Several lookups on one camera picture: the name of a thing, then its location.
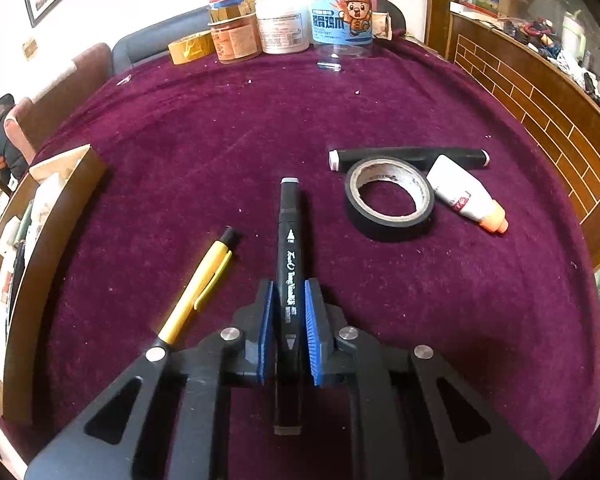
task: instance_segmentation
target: black eraser tip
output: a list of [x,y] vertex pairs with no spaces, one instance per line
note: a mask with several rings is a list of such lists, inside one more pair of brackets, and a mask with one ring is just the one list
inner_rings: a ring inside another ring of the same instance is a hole
[[227,226],[220,241],[225,244],[230,251],[233,251],[238,243],[238,239],[239,236],[236,230],[231,226]]

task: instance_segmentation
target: dark gray chair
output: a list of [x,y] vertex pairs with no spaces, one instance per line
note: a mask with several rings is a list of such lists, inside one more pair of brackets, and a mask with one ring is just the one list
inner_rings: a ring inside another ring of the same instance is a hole
[[194,32],[208,30],[209,21],[208,10],[200,7],[125,36],[111,53],[114,74],[165,56],[169,53],[170,43]]

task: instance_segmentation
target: black jacket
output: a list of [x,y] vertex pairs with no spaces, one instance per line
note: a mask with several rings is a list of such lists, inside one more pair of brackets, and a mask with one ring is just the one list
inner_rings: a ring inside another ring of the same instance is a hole
[[0,114],[0,179],[9,184],[11,175],[20,180],[29,169],[26,159],[7,137],[4,131],[4,120],[10,110]]

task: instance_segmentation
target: black marker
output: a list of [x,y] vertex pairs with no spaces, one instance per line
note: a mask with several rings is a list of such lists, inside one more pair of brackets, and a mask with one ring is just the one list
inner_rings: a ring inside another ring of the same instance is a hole
[[299,434],[304,377],[304,275],[302,273],[300,183],[283,178],[278,220],[279,312],[276,316],[276,434]]
[[446,155],[465,170],[479,170],[489,165],[489,154],[473,148],[360,148],[357,150],[333,150],[329,152],[331,171],[346,173],[357,161],[370,156],[394,156],[408,162],[420,171],[429,171],[440,155]]

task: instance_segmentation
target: pink chair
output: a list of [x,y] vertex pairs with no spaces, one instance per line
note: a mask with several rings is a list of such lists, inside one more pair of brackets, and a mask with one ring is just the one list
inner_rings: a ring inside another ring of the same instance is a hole
[[74,63],[75,72],[37,102],[28,97],[22,99],[4,121],[7,137],[29,164],[40,146],[113,75],[111,49],[105,43],[92,46]]

